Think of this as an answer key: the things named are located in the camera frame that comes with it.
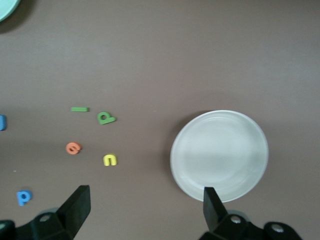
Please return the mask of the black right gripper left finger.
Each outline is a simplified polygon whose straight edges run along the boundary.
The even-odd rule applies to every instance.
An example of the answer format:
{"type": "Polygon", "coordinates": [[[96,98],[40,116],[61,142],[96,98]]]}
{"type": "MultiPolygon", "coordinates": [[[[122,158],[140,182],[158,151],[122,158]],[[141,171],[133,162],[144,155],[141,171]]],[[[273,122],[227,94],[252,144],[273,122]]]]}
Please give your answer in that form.
{"type": "Polygon", "coordinates": [[[17,227],[0,220],[0,240],[74,240],[90,213],[90,187],[79,186],[54,212],[46,211],[17,227]]]}

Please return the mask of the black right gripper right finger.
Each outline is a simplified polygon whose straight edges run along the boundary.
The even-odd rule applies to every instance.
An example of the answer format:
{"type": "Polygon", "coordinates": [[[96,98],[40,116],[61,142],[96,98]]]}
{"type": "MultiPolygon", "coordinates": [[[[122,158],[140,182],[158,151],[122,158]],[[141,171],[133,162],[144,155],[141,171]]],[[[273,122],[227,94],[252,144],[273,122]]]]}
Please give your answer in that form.
{"type": "Polygon", "coordinates": [[[303,240],[289,225],[269,221],[263,228],[236,213],[228,213],[213,187],[203,192],[203,214],[208,226],[199,240],[303,240]]]}

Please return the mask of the yellow letter n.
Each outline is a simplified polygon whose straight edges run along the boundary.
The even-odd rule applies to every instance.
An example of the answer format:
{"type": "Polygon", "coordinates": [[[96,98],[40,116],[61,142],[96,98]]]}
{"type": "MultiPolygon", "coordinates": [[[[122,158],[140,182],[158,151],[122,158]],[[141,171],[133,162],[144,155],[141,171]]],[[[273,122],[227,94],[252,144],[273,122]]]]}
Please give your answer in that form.
{"type": "Polygon", "coordinates": [[[106,154],[102,160],[105,167],[116,166],[118,164],[117,156],[115,154],[106,154]]]}

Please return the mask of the orange letter e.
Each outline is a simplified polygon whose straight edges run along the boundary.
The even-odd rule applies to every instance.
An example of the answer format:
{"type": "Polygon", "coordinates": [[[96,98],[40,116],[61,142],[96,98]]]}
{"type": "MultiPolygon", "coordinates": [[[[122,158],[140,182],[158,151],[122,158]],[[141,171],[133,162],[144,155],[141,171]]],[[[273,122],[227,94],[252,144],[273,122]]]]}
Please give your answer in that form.
{"type": "Polygon", "coordinates": [[[76,155],[82,150],[82,146],[77,142],[69,142],[65,146],[65,150],[70,155],[76,155]]]}

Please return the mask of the green letter p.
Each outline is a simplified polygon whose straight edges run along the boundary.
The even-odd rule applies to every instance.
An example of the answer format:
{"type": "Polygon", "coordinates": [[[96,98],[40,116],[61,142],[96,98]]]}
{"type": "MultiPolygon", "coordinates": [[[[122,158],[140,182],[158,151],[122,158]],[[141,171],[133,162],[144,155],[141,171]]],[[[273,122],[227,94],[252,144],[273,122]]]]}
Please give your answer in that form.
{"type": "Polygon", "coordinates": [[[117,120],[116,117],[112,116],[107,111],[102,111],[97,114],[97,121],[100,125],[106,125],[109,123],[113,123],[117,120]]]}

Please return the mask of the blue letter p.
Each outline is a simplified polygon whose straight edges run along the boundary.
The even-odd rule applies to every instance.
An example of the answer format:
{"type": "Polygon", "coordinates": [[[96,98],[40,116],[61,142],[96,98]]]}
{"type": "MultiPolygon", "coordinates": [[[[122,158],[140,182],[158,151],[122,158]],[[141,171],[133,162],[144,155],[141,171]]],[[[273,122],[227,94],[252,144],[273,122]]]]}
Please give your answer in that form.
{"type": "Polygon", "coordinates": [[[22,207],[32,199],[33,194],[30,190],[24,189],[24,190],[17,191],[16,197],[17,197],[18,205],[22,207]]]}

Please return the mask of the beige plate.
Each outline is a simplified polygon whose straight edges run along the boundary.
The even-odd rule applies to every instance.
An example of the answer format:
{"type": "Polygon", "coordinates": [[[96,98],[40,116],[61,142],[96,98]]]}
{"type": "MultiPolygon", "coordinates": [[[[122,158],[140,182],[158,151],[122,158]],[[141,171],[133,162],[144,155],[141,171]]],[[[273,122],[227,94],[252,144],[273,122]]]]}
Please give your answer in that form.
{"type": "Polygon", "coordinates": [[[241,198],[261,180],[269,146],[261,127],[232,110],[203,113],[175,137],[170,169],[179,188],[203,201],[204,189],[214,188],[223,203],[241,198]]]}

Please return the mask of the brown table cover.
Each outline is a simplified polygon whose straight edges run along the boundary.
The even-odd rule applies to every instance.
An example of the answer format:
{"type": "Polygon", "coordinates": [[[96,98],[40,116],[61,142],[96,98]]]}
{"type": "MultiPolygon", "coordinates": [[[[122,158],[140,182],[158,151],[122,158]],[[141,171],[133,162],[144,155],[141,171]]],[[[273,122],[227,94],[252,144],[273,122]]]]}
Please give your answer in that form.
{"type": "Polygon", "coordinates": [[[203,204],[170,150],[212,110],[249,116],[269,146],[258,185],[225,207],[320,240],[320,0],[22,0],[0,22],[0,220],[23,225],[89,185],[76,240],[198,240],[203,204]]]}

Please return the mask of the green plate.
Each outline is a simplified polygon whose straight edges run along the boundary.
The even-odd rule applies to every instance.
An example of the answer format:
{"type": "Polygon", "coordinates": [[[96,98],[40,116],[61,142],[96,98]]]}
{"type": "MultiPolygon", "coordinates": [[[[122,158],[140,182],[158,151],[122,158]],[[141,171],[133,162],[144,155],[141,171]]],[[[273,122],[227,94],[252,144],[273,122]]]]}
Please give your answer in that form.
{"type": "Polygon", "coordinates": [[[21,0],[0,0],[0,22],[7,19],[18,7],[21,0]]]}

